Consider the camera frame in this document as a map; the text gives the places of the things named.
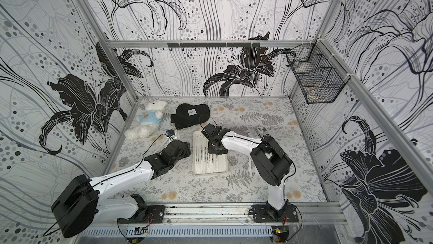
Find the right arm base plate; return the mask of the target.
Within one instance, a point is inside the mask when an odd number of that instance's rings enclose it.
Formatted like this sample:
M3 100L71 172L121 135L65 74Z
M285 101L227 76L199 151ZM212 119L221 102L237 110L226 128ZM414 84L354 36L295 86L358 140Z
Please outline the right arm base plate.
M252 205L248 214L253 217L255 223L297 223L299 216L292 204L285 204L282 209L275 210L269 204Z

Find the straw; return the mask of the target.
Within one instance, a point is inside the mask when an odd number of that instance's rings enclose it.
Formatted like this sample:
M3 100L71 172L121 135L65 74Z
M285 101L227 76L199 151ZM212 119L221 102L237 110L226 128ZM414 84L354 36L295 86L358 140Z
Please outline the straw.
M201 144L200 139L195 141L195 172L201 174Z

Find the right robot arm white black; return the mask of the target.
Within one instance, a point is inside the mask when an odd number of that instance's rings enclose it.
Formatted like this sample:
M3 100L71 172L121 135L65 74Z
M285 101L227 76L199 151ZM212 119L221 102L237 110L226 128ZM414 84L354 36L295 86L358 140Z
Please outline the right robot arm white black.
M250 157L268 184L267 204L276 211L283 209L284 179L293 162L273 137L248 138L213 124L207 124L201 132L208 140L210 153L220 155L233 150Z

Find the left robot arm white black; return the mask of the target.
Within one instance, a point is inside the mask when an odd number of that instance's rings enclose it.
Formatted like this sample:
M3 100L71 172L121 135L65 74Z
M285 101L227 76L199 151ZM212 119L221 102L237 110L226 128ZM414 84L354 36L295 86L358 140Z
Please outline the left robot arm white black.
M113 195L168 173L178 161L190 155L188 142L173 140L158 153L144 157L126 169L93 178L75 177L51 206L63 237L74 237L93 223L103 221L159 223L159 212L164 210L163 207L149 210L139 194L118 199Z

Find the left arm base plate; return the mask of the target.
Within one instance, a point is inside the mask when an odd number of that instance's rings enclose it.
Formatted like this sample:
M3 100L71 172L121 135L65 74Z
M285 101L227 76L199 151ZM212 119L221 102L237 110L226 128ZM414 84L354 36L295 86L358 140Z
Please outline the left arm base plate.
M118 219L119 224L161 224L166 207L164 205L151 205L139 207L136 213L128 219Z

